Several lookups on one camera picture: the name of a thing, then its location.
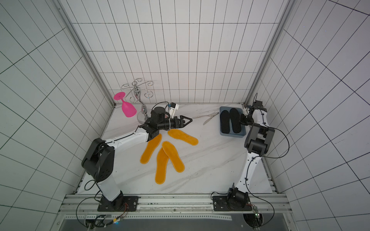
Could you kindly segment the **black insole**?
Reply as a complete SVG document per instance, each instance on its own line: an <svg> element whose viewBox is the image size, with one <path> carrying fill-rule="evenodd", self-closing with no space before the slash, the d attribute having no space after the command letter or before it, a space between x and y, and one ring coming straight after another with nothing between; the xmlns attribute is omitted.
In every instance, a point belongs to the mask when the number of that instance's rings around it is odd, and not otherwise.
<svg viewBox="0 0 370 231"><path fill-rule="evenodd" d="M228 111L223 110L220 113L220 125L221 125L221 132L223 134L229 134L230 133L230 114Z"/></svg>
<svg viewBox="0 0 370 231"><path fill-rule="evenodd" d="M231 108L229 111L229 116L232 124L232 130L234 133L240 133L242 130L241 124L240 124L240 113L236 108Z"/></svg>

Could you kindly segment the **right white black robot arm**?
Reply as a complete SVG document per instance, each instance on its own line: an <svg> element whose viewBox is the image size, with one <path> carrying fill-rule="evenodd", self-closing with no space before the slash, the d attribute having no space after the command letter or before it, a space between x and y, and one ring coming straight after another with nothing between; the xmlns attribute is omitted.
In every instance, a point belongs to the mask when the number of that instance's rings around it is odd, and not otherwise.
<svg viewBox="0 0 370 231"><path fill-rule="evenodd" d="M267 121L267 110L263 102L255 100L251 106L245 108L238 115L238 125L249 127L244 147L247 149L247 158L240 179L233 184L227 193L226 204L231 210L252 210L250 204L250 184L257 164L271 145L275 129Z"/></svg>

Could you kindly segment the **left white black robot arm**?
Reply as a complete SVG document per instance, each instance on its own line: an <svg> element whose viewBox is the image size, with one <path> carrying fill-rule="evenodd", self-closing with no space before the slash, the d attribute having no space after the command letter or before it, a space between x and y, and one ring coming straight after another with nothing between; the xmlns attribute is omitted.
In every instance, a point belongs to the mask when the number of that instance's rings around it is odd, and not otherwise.
<svg viewBox="0 0 370 231"><path fill-rule="evenodd" d="M81 166L92 176L102 193L100 203L106 204L108 210L119 211L125 203L123 192L113 177L116 152L122 154L134 146L153 141L159 137L161 130L182 129L193 121L183 115L174 116L177 109L175 103L170 104L168 111L157 106L151 110L150 117L133 132L110 140L96 138L92 141Z"/></svg>

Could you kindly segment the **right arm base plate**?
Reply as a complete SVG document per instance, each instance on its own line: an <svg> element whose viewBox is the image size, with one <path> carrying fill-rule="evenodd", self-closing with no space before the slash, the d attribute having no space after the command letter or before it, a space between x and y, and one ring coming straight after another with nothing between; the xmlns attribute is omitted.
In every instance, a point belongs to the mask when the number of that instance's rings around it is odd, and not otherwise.
<svg viewBox="0 0 370 231"><path fill-rule="evenodd" d="M228 199L226 195L213 195L212 201L214 211L252 211L251 204L245 203L242 200L235 200L233 197Z"/></svg>

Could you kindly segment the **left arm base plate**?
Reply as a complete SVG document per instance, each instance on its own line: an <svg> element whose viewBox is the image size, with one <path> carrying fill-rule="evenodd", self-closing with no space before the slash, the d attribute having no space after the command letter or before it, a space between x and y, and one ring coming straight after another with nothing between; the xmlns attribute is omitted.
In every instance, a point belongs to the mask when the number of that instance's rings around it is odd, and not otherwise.
<svg viewBox="0 0 370 231"><path fill-rule="evenodd" d="M138 196L123 196L119 195L114 201L107 200L102 196L98 212L135 212L138 205Z"/></svg>

